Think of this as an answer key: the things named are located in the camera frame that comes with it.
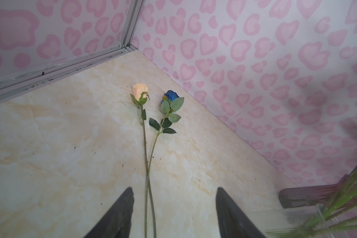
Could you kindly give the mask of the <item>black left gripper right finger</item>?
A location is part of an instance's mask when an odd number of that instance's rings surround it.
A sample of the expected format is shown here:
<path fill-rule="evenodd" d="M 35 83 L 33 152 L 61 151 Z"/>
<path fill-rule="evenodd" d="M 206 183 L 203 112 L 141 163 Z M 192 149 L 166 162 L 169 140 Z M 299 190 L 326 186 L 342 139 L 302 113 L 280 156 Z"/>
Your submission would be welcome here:
<path fill-rule="evenodd" d="M 222 187 L 217 188 L 216 211 L 221 238 L 265 238 Z"/>

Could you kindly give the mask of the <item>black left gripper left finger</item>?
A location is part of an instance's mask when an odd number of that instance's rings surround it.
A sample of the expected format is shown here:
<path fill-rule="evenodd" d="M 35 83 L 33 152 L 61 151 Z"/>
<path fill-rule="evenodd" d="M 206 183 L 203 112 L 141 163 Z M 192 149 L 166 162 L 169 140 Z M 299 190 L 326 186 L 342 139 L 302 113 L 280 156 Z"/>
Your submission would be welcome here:
<path fill-rule="evenodd" d="M 129 238 L 134 193 L 128 187 L 84 238 Z"/>

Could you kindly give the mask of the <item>purple ribbed glass vase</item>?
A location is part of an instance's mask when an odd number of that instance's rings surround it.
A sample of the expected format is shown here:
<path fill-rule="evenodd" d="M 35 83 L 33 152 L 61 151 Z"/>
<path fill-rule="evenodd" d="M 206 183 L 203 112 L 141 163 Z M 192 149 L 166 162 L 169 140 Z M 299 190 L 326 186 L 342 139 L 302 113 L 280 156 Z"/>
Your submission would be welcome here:
<path fill-rule="evenodd" d="M 325 205 L 348 178 L 349 175 L 345 174 L 335 184 L 286 188 L 279 192 L 279 201 L 283 208 L 314 206 L 319 203 Z"/>

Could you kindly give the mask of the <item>pale pink white flower bunch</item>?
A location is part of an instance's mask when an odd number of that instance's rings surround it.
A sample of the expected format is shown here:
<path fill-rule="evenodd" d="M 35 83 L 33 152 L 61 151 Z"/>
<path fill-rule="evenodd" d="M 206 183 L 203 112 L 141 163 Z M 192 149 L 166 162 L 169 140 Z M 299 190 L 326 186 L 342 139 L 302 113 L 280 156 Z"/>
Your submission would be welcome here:
<path fill-rule="evenodd" d="M 293 228 L 271 229 L 267 238 L 316 238 L 357 230 L 357 165 L 342 187 L 327 201 L 314 205 L 315 214 Z"/>

